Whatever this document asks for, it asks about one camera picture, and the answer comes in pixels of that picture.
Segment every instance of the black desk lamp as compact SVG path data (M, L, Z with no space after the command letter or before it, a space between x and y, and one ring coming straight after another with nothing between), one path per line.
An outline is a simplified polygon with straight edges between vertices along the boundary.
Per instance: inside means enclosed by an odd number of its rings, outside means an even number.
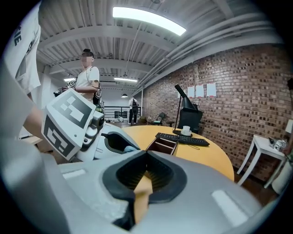
M187 95L184 93L184 91L182 90L182 88L177 84L175 85L175 88L177 89L177 91L180 94L180 100L179 100L179 105L178 105L178 111L177 111L177 117L176 117L176 123L175 123L175 129L173 130L174 134L177 135L181 135L181 131L176 130L176 126L177 126L177 121L178 121L178 115L179 115L179 110L180 110L180 104L181 104L181 97L183 98L182 101L182 107L184 110L189 111L189 112L196 112L198 111L197 108L195 108L195 106L191 103L191 101L189 100L189 98L187 97Z

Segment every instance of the black keyboard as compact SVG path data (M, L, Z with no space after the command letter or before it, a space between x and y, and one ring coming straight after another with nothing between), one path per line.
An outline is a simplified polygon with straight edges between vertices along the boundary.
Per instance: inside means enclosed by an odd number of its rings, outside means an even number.
M198 145L198 146L209 145L209 143L205 139L200 139L200 138L177 136L177 135L171 135L166 133L157 133L156 137L164 138L174 142L179 141L179 143L182 143L182 144L191 144L191 145Z
M192 144L192 145L198 145L198 146L208 146L210 144L205 139L184 137L184 136L179 136L178 141L179 143Z
M171 134L165 134L165 133L157 133L156 138L157 137L164 138L174 142L179 140L179 137L177 135L171 135Z

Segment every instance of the round wooden table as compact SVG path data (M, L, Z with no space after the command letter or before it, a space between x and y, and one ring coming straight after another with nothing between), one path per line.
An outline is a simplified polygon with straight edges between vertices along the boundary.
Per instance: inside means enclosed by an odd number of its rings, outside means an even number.
M146 149L155 139L157 133L173 134L172 129L170 127L154 125L123 128L135 140L140 149ZM212 167L234 181L233 167L226 153L211 140L201 135L192 133L192 137L205 139L210 145L205 147L198 146L199 150L197 150L185 144L178 144L174 156Z

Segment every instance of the white t-shirt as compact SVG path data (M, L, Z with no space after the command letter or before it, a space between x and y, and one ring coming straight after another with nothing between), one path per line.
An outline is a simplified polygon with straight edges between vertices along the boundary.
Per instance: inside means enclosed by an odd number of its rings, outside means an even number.
M11 36L4 52L3 60L12 77L26 94L41 85L37 71L37 47L41 35L38 24L37 4L23 19Z
M138 102L137 102L137 99L135 98L130 98L129 102L128 102L128 105L130 106L130 110L132 109L132 100L134 100L136 102L136 105L138 106Z
M99 81L100 73L97 67L88 67L85 71L82 71L77 76L76 87L88 87L92 86L91 81ZM92 102L93 93L80 93L83 97Z

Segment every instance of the red brick wall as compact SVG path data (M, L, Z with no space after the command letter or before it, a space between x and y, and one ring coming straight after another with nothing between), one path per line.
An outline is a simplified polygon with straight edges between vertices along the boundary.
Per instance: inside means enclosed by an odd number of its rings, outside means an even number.
M206 84L215 82L216 98L191 101L203 111L202 136L218 144L233 166L239 168L253 134L284 136L292 109L287 88L290 77L293 77L290 60L280 45L230 49L195 61L147 87L144 115L154 118L164 112L165 121L175 121L179 102L175 84L184 90L188 86L204 85L206 96ZM267 180L277 163L278 160L263 155L252 175Z

